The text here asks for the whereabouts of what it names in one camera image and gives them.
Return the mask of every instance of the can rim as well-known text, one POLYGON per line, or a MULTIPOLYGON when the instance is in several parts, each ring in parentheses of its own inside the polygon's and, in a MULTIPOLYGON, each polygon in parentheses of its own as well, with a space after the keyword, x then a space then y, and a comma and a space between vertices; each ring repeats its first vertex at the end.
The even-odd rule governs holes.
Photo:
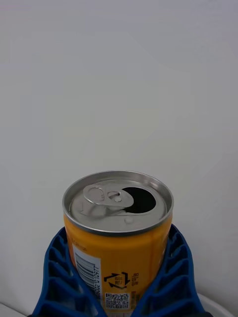
POLYGON ((96 172, 96 173, 92 173, 92 174, 89 174, 87 176, 84 176, 78 180, 76 180, 73 184, 71 184, 67 190, 65 191, 64 195, 63 195, 63 198, 62 198, 62 208, 63 208, 63 213, 64 215, 68 218, 68 220, 73 223, 74 225, 76 225, 78 228, 84 230, 84 231, 87 231, 87 232, 90 232, 90 233, 93 233, 93 234, 97 234, 97 235, 104 235, 104 236, 129 236, 129 235, 136 235, 136 234, 141 234, 141 233, 144 233, 144 232, 147 232, 147 231, 150 231, 156 227, 159 227, 162 223, 164 223, 167 218, 169 218, 169 216, 172 214, 173 212, 173 208, 174 208, 174 197, 171 193, 171 190, 168 188, 167 185, 165 185, 162 181, 158 180, 157 178, 153 177, 153 176, 150 176, 148 174, 145 174, 145 173, 142 173, 142 172, 136 172, 136 171, 131 171, 131 170, 106 170, 106 171, 101 171, 101 172, 96 172), (158 221, 157 223, 155 223, 154 225, 148 227, 148 228, 144 228, 144 229, 135 229, 135 230, 132 230, 132 231, 128 231, 128 232, 125 232, 125 231, 110 231, 110 230, 101 230, 101 229, 96 229, 96 228, 92 228, 90 226, 87 226, 87 225, 84 225, 84 224, 81 224, 79 223, 76 219, 74 219, 70 213, 67 211, 66 207, 65 207, 65 199, 68 195, 68 193, 70 192, 70 190, 80 181, 84 180, 85 178, 88 178, 90 176, 93 176, 93 175, 97 175, 97 174, 102 174, 102 173, 115 173, 115 172, 128 172, 128 173, 132 173, 132 174, 139 174, 139 175, 142 175, 142 176, 148 176, 150 177, 151 179, 155 180, 156 182, 159 182, 169 193, 170 197, 171 197, 171 206, 170 206, 170 209, 169 211, 166 213, 166 215, 164 215, 160 221, 158 221))

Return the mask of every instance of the aluminum can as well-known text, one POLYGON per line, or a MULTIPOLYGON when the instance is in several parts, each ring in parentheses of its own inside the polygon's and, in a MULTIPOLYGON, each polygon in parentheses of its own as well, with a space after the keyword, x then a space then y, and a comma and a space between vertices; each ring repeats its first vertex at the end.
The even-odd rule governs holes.
POLYGON ((110 317, 129 317, 154 280, 172 223, 173 196, 138 172, 86 176, 64 194, 71 260, 110 317))

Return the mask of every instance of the can lid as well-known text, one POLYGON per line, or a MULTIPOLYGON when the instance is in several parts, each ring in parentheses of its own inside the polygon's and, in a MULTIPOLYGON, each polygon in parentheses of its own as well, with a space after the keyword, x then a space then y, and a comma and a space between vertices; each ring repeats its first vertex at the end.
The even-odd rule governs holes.
POLYGON ((100 235, 148 231, 171 214, 173 196, 159 180, 137 172, 107 171, 86 176, 63 197, 71 222, 100 235))

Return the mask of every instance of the white wall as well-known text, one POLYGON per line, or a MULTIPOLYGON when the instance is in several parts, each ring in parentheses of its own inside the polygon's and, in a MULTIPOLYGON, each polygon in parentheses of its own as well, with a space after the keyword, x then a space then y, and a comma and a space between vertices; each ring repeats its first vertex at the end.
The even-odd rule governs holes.
POLYGON ((198 290, 238 313, 237 1, 0 3, 0 302, 31 313, 61 198, 164 181, 198 290))

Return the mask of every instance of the pull tab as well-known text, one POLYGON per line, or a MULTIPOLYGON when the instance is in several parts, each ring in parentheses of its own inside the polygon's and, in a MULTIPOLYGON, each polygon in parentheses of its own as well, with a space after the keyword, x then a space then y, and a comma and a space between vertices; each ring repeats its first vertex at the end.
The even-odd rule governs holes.
POLYGON ((133 205, 133 197, 125 192, 119 185, 93 184, 83 190, 84 198, 92 204, 120 209, 133 205))

